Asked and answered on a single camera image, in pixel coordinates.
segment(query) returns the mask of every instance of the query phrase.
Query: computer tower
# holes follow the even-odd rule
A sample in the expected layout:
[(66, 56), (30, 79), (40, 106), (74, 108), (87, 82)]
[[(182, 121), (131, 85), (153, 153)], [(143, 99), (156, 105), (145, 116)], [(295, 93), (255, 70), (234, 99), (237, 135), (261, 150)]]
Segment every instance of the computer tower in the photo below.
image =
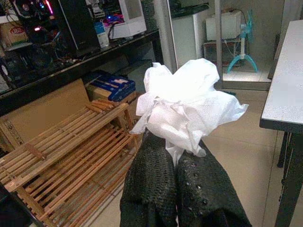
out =
[(132, 37), (146, 31), (140, 0), (104, 0), (103, 23), (110, 39)]
[(50, 0), (58, 27), (74, 57), (100, 49), (85, 0)]

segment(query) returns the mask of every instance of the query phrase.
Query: beige floor tile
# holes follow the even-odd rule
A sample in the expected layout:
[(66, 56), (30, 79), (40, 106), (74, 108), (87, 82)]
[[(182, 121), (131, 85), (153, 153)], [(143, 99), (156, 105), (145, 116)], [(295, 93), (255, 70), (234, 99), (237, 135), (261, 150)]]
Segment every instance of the beige floor tile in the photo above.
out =
[(282, 131), (278, 132), (278, 137), (276, 140), (275, 156), (271, 169), (271, 176), (269, 181), (266, 208), (264, 213), (263, 227), (274, 227), (276, 222), (276, 215), (279, 209), (279, 197), (281, 195), (282, 184), (281, 180), (283, 178), (283, 169), (278, 168), (277, 164), (279, 161), (282, 140), (284, 133)]
[(204, 142), (230, 176), (253, 227), (261, 227), (274, 148), (218, 137)]
[(220, 125), (210, 135), (266, 146), (275, 146), (276, 131), (259, 127), (263, 102), (241, 101), (249, 104), (247, 112), (235, 122)]
[(120, 192), (106, 209), (97, 217), (90, 225), (91, 227), (118, 227), (120, 226), (120, 200), (122, 192)]
[(114, 196), (109, 196), (97, 209), (94, 214), (86, 221), (84, 227), (90, 227), (92, 223), (101, 215), (101, 213), (109, 206), (109, 204), (114, 200)]
[(237, 72), (223, 74), (224, 81), (246, 81), (246, 82), (259, 82), (262, 76), (261, 72)]

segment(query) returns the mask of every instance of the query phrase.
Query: black knit fabric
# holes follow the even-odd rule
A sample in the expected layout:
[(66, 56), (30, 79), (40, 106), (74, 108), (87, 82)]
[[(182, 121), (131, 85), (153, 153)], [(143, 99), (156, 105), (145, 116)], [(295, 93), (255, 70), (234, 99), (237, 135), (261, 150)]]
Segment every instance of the black knit fabric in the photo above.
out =
[(146, 132), (126, 175), (120, 226), (177, 226), (176, 189), (174, 166), (165, 150), (165, 140)]
[(220, 210), (221, 217), (226, 216), (226, 226), (250, 227), (226, 171), (203, 142), (200, 146), (206, 150), (205, 157), (184, 152), (176, 169), (180, 226), (197, 226), (193, 224), (196, 219), (208, 222), (210, 215)]
[(121, 227), (250, 227), (232, 183), (206, 146), (184, 152), (176, 170), (165, 140), (148, 132), (125, 179)]

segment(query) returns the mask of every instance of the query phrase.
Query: bamboo shoe rack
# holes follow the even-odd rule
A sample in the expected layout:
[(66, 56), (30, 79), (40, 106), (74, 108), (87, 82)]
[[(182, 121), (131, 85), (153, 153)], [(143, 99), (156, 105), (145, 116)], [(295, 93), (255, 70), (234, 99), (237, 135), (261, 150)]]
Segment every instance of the bamboo shoe rack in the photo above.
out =
[(138, 149), (135, 136), (110, 123), (128, 118), (127, 107), (87, 105), (1, 158), (1, 183), (44, 225), (82, 226), (123, 182)]

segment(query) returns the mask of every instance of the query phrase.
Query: electronic equipment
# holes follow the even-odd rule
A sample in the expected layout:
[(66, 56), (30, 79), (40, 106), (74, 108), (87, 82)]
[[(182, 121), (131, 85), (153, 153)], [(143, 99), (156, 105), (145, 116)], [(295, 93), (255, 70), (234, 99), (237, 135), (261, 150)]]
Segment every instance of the electronic equipment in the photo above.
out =
[(100, 49), (85, 0), (50, 1), (58, 27), (74, 57)]
[(6, 52), (5, 57), (0, 58), (0, 73), (12, 88), (18, 88), (35, 79), (31, 74), (30, 60), (26, 54)]
[(103, 0), (101, 7), (110, 39), (132, 37), (146, 31), (140, 0)]
[(12, 5), (32, 43), (62, 41), (75, 58), (100, 49), (85, 0), (12, 0)]
[[(222, 39), (235, 39), (241, 33), (242, 13), (234, 10), (232, 13), (222, 13)], [(216, 40), (214, 15), (206, 19), (207, 40)]]
[(59, 32), (49, 0), (13, 0), (11, 3), (32, 43), (51, 42)]
[(89, 6), (91, 15), (94, 19), (105, 17), (104, 11), (99, 6), (99, 0), (86, 0), (86, 4)]

